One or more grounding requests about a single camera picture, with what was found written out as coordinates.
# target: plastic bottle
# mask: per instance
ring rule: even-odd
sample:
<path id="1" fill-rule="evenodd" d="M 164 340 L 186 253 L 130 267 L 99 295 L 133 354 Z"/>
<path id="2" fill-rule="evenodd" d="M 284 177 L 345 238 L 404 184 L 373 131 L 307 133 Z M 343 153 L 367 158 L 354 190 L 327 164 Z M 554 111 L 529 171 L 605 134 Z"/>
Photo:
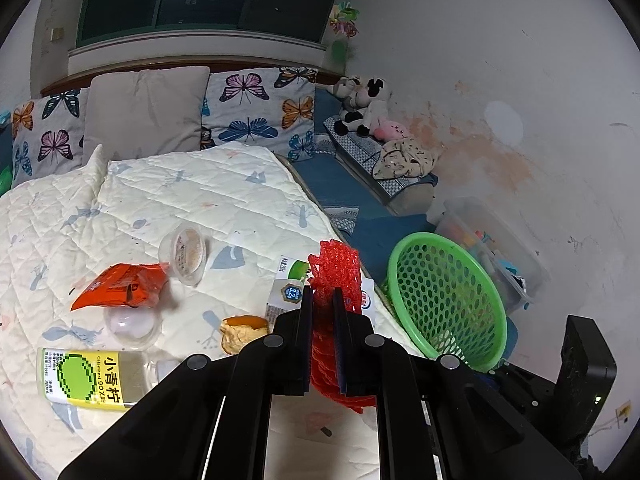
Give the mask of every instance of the plastic bottle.
<path id="1" fill-rule="evenodd" d="M 38 391 L 51 402 L 124 411 L 178 364 L 177 360 L 152 361 L 139 351 L 39 348 Z"/>

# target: headboard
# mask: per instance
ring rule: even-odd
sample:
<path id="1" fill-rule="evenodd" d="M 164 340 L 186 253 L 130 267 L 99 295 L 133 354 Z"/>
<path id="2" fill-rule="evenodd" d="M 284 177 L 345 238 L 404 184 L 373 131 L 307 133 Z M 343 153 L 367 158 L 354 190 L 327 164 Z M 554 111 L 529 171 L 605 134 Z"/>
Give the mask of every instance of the headboard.
<path id="1" fill-rule="evenodd" d="M 107 72 L 129 72 L 144 69 L 162 70 L 175 68 L 177 66 L 208 66 L 213 73 L 235 72 L 246 68 L 272 68 L 280 66 L 299 66 L 299 63 L 288 63 L 274 59 L 264 59 L 260 57 L 204 57 L 204 56 L 181 56 L 163 57 L 156 59 L 136 60 L 125 63 L 118 63 L 109 66 L 101 66 L 86 72 L 73 74 L 64 79 L 42 89 L 42 96 L 59 94 L 75 88 L 85 88 L 91 84 L 94 77 Z M 332 85 L 340 79 L 340 74 L 318 68 L 318 83 Z"/>

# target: pink plush toy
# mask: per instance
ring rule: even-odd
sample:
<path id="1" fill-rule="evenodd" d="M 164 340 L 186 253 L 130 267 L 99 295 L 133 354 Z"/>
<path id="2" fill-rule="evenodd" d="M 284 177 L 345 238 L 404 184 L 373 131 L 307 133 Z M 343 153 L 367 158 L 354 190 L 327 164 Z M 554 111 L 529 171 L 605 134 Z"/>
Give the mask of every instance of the pink plush toy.
<path id="1" fill-rule="evenodd" d="M 406 126 L 388 119 L 381 119 L 380 126 L 373 131 L 373 136 L 377 140 L 389 142 L 390 140 L 398 140 L 403 137 L 409 137 L 409 130 Z"/>

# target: black device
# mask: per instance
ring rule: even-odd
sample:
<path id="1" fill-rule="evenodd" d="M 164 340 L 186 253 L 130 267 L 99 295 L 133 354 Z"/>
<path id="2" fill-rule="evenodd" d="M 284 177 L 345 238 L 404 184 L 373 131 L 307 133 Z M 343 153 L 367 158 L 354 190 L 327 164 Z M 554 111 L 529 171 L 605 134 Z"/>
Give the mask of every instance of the black device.
<path id="1" fill-rule="evenodd" d="M 568 316 L 554 384 L 505 363 L 492 379 L 498 390 L 560 453 L 594 478 L 597 470 L 580 446 L 587 438 L 616 378 L 616 362 L 593 319 Z"/>
<path id="2" fill-rule="evenodd" d="M 340 289 L 333 314 L 340 389 L 376 396 L 381 479 L 435 480 L 432 454 L 447 480 L 581 478 L 536 429 L 545 419 L 533 424 L 497 391 L 508 390 L 496 387 L 508 384 L 507 376 L 478 374 L 451 354 L 435 361 L 410 356 L 375 334 L 366 316 L 345 311 Z M 272 334 L 237 356 L 190 356 L 59 479 L 263 478 L 271 396 L 300 396 L 309 388 L 312 316 L 305 287 L 301 308 L 278 316 Z M 206 468 L 207 458 L 215 467 Z"/>

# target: screw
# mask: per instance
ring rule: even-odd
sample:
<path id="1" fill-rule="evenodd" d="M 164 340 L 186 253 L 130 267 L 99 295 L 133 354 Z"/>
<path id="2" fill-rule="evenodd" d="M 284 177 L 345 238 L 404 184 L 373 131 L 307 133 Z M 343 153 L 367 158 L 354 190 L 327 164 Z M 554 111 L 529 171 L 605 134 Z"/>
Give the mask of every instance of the screw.
<path id="1" fill-rule="evenodd" d="M 364 338 L 364 343 L 367 346 L 373 346 L 374 348 L 382 346 L 385 343 L 385 338 L 379 334 L 369 334 Z"/>
<path id="2" fill-rule="evenodd" d="M 191 370 L 201 370 L 207 365 L 208 361 L 209 359 L 207 358 L 207 356 L 202 354 L 196 354 L 196 355 L 192 355 L 187 359 L 187 366 Z"/>
<path id="3" fill-rule="evenodd" d="M 460 366 L 460 359 L 458 359 L 455 355 L 447 354 L 443 355 L 440 358 L 440 364 L 447 370 L 455 370 Z"/>
<path id="4" fill-rule="evenodd" d="M 268 348 L 277 348 L 278 346 L 282 346 L 283 343 L 284 339 L 278 334 L 269 334 L 262 340 L 262 344 Z"/>

